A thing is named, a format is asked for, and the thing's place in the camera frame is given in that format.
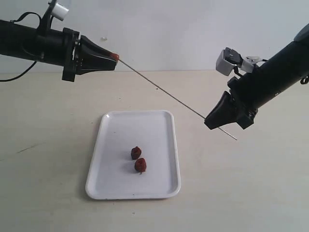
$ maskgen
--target tray rim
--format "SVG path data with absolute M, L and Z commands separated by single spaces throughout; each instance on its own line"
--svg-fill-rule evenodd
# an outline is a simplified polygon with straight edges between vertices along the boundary
M 92 170 L 92 166 L 93 166 L 93 162 L 94 162 L 94 157 L 96 154 L 96 150 L 97 150 L 97 146 L 98 146 L 98 135 L 101 132 L 101 130 L 103 130 L 102 125 L 103 125 L 103 120 L 104 118 L 108 115 L 108 114 L 115 114 L 115 113 L 121 113 L 121 114 L 125 114 L 125 113 L 157 113 L 157 112 L 162 112 L 162 113 L 167 113 L 170 118 L 171 118 L 171 124 L 172 124 L 172 133 L 173 133 L 173 140 L 174 140 L 174 151 L 175 151 L 175 162 L 176 162 L 176 176 L 177 176 L 177 187 L 174 191 L 170 192 L 170 193 L 166 193 L 166 194 L 144 194 L 144 195 L 137 195 L 135 197 L 130 195 L 130 196 L 122 196 L 122 197 L 116 197 L 116 198 L 102 198 L 102 197 L 97 197 L 96 195 L 92 194 L 91 189 L 89 187 L 89 180 L 90 180 L 90 172 Z M 92 157 L 91 157 L 91 162 L 89 165 L 89 170 L 88 170 L 88 175 L 87 175 L 87 180 L 86 180 L 86 184 L 85 184 L 85 191 L 87 193 L 87 195 L 94 199 L 94 200 L 133 200 L 133 199 L 166 199 L 166 198 L 170 198 L 170 197 L 174 197 L 176 196 L 181 188 L 181 177 L 180 177 L 180 167 L 179 167 L 179 158 L 178 158 L 178 149 L 177 149 L 177 140 L 176 140 L 176 130 L 175 130 L 175 122 L 174 122 L 174 115 L 168 111 L 168 110 L 124 110 L 124 111 L 109 111 L 108 113 L 104 114 L 101 117 L 101 121 L 100 121 L 100 126 L 98 129 L 98 134 L 97 134 L 97 138 L 96 138 L 96 143 L 93 149 L 93 153 L 92 153 Z

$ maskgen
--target white wall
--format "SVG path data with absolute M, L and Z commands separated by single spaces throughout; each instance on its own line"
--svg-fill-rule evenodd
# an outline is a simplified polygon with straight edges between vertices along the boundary
M 43 14 L 47 0 L 5 0 L 0 18 Z M 64 22 L 138 70 L 207 70 L 226 46 L 269 58 L 309 22 L 308 0 L 72 0 Z M 37 25 L 35 16 L 24 24 Z M 22 72 L 30 61 L 0 56 L 0 73 Z M 35 72 L 62 69 L 37 64 Z M 127 70 L 121 64 L 119 71 Z

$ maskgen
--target robotic arm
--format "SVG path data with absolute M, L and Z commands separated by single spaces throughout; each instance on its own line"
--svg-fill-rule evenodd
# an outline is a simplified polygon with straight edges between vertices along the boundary
M 241 75 L 238 68 L 246 74 Z M 234 76 L 227 82 L 230 93 L 223 93 L 205 124 L 212 130 L 236 122 L 246 129 L 253 124 L 259 107 L 297 81 L 309 82 L 309 24 L 269 60 L 242 58 L 236 51 L 226 48 L 217 60 L 216 70 L 226 76 L 234 70 L 239 78 Z
M 62 80 L 72 82 L 76 74 L 114 70 L 119 59 L 117 54 L 95 45 L 83 35 L 79 37 L 77 31 L 50 28 L 54 17 L 62 21 L 68 11 L 52 0 L 43 18 L 27 12 L 18 20 L 0 20 L 0 54 L 63 66 Z M 36 29 L 15 24 L 29 14 L 40 19 Z

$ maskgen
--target dried fruit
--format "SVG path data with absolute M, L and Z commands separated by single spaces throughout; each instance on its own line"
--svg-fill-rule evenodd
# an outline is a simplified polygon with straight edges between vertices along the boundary
M 141 155 L 141 149 L 138 146 L 136 146 L 131 150 L 131 157 L 133 160 L 137 160 L 140 157 L 140 155 Z
M 139 158 L 134 165 L 134 168 L 136 171 L 138 171 L 139 173 L 143 173 L 146 171 L 146 160 L 144 158 Z

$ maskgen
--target red tip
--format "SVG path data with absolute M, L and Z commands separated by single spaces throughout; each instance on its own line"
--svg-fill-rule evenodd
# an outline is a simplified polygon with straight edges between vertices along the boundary
M 116 53 L 111 53 L 111 58 L 115 59 L 116 61 L 119 60 L 119 55 Z

